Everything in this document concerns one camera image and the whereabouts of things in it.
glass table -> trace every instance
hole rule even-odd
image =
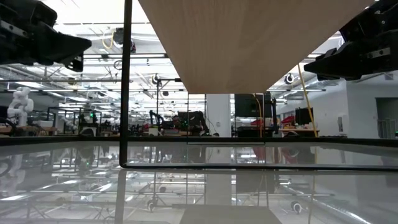
[[[120,156],[114,141],[1,146],[0,223],[331,224],[398,218],[393,147],[137,141],[129,143],[126,159],[139,169],[123,169]],[[225,169],[166,169],[168,164]]]

wooden tabletop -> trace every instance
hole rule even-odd
[[[191,94],[262,93],[374,0],[139,0]]]

white pillar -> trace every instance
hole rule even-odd
[[[230,94],[207,94],[206,123],[210,132],[231,137]]]
[[[206,123],[210,132],[216,131],[220,137],[231,137],[231,103],[229,94],[207,95]],[[230,147],[208,147],[206,149],[207,163],[231,162]],[[231,176],[206,175],[206,204],[231,205]]]

white robot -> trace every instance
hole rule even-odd
[[[14,92],[11,104],[8,106],[7,115],[8,118],[15,122],[16,116],[19,118],[18,126],[25,126],[27,122],[27,113],[33,111],[33,100],[29,99],[28,94],[30,88],[18,87],[17,91]]]
[[[72,130],[74,130],[74,131],[77,130],[77,126],[75,124],[73,124],[72,121],[69,121],[66,117],[62,116],[61,120],[63,120],[67,126],[71,127]]]

yellow cable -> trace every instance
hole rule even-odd
[[[110,45],[110,46],[107,46],[107,45],[105,44],[104,38],[102,38],[102,45],[104,45],[104,48],[106,48],[106,49],[111,49],[111,48],[112,48],[112,46],[113,46],[113,35],[114,35],[114,31],[112,32],[112,36],[111,36],[111,45]]]
[[[314,133],[315,137],[317,138],[318,137],[318,132],[315,129],[315,122],[313,120],[310,101],[308,100],[307,91],[305,89],[304,79],[303,79],[303,76],[301,74],[300,64],[298,64],[297,66],[298,66],[298,74],[300,75],[301,85],[303,86],[304,96],[305,96],[305,99],[307,101],[308,113],[310,114],[310,118],[311,118],[311,122],[312,122],[312,128],[313,128],[313,133]],[[318,158],[317,148],[315,148],[314,157],[315,157],[315,164],[317,164],[317,158]],[[312,204],[313,204],[313,195],[314,194],[315,194],[315,176],[312,177],[312,192],[311,192],[310,209],[309,209],[309,212],[308,212],[308,224],[311,224]]]
[[[256,99],[256,101],[257,101],[257,104],[259,105],[259,112],[260,112],[260,138],[262,137],[262,124],[261,124],[261,121],[262,121],[262,114],[261,114],[261,105],[260,105],[260,101],[259,101],[259,99],[257,99],[257,97],[256,97],[256,94],[253,94],[253,96],[254,96],[254,99]]]

